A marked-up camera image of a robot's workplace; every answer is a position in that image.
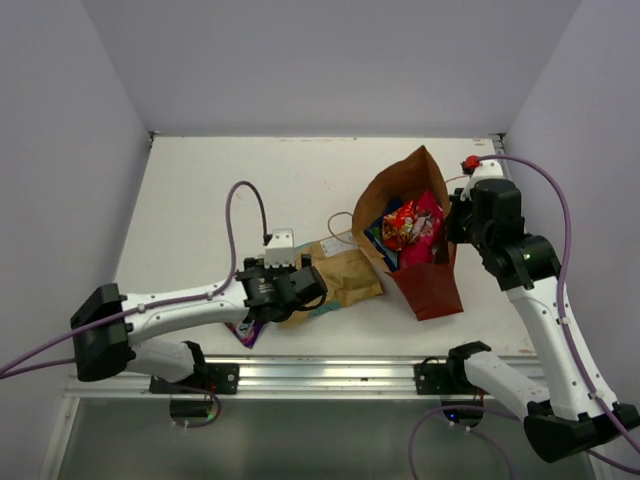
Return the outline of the purple candy bag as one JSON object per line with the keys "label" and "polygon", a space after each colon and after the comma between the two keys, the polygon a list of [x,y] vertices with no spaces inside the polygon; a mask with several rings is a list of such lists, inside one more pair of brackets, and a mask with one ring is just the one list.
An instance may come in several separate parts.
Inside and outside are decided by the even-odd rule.
{"label": "purple candy bag", "polygon": [[264,325],[252,320],[237,323],[225,323],[231,334],[247,349],[252,349],[257,342]]}

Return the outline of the pink chips bag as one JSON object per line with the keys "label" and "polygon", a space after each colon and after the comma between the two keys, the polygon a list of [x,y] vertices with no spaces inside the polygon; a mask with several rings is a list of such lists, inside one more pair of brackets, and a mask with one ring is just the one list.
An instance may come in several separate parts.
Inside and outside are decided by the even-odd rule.
{"label": "pink chips bag", "polygon": [[444,214],[434,194],[427,190],[407,203],[401,230],[401,269],[433,263],[444,235]]}

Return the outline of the tan kraft snack bag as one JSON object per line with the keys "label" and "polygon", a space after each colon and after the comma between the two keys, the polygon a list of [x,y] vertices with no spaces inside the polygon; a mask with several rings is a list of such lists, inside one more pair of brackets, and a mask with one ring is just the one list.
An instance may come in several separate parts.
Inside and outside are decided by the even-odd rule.
{"label": "tan kraft snack bag", "polygon": [[383,294],[373,266],[358,248],[350,231],[340,233],[337,238],[327,237],[306,243],[298,250],[311,256],[313,266],[326,284],[327,296],[317,309],[295,312],[279,324],[281,329],[297,327],[314,317]]}

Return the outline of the red brown paper bag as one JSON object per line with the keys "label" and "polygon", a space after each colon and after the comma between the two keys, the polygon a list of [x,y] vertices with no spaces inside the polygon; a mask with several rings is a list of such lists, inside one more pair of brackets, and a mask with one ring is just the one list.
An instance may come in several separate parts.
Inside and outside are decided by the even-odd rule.
{"label": "red brown paper bag", "polygon": [[360,251],[384,277],[394,281],[419,321],[463,311],[454,275],[456,246],[441,235],[433,261],[391,271],[365,230],[383,215],[392,200],[417,200],[425,192],[434,195],[444,215],[450,213],[443,175],[426,147],[420,146],[374,177],[357,200],[351,220],[351,232]]}

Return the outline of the red rice cracker bag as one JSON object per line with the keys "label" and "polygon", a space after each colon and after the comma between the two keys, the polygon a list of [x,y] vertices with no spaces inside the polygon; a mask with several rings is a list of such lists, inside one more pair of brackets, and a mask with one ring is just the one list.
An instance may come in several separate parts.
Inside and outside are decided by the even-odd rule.
{"label": "red rice cracker bag", "polygon": [[398,209],[385,215],[382,220],[381,235],[383,244],[396,252],[414,242],[414,223],[416,220],[415,201],[404,203]]}

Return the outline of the blue snack bag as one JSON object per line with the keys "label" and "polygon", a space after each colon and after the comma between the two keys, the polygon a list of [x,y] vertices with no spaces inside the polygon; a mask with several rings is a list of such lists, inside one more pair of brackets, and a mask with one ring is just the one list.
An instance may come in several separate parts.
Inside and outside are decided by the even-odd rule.
{"label": "blue snack bag", "polygon": [[383,255],[383,260],[391,272],[398,269],[398,252],[388,248],[382,238],[382,226],[384,217],[393,213],[403,206],[400,198],[392,199],[385,207],[383,213],[364,231],[367,239],[372,243],[376,250]]}

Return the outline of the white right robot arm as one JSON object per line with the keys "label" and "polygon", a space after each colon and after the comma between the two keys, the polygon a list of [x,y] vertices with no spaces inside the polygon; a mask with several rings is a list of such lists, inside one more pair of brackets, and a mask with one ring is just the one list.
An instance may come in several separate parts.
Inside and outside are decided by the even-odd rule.
{"label": "white right robot arm", "polygon": [[524,230],[521,193],[489,178],[450,197],[448,238],[472,245],[523,321],[546,383],[507,365],[486,344],[453,348],[445,379],[451,389],[479,388],[522,423],[536,454],[548,463],[603,445],[639,425],[635,406],[620,402],[591,358],[568,302],[557,295],[560,263],[552,245]]}

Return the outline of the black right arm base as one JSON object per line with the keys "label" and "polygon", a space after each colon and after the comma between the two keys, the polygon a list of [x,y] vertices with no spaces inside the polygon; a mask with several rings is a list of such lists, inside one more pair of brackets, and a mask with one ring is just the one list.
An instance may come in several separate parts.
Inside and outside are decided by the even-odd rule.
{"label": "black right arm base", "polygon": [[446,365],[436,357],[426,357],[413,365],[413,379],[417,395],[468,395],[468,386],[456,383]]}

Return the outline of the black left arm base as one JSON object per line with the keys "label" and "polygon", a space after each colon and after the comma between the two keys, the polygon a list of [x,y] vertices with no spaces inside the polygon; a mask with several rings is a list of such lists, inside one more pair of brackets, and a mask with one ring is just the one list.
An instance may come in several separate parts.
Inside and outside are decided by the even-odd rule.
{"label": "black left arm base", "polygon": [[207,363],[199,371],[177,383],[152,377],[149,392],[152,394],[235,395],[240,379],[237,363]]}

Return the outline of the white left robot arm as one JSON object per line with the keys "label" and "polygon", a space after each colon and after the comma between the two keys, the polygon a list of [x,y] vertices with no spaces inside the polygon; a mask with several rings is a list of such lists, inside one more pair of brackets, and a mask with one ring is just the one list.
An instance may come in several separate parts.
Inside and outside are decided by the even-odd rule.
{"label": "white left robot arm", "polygon": [[70,320],[77,377],[95,382],[128,371],[197,392],[208,379],[200,346],[193,341],[168,343],[163,335],[245,320],[279,323],[322,305],[326,296],[326,284],[309,256],[303,256],[299,266],[283,267],[247,258],[227,286],[140,295],[105,284]]}

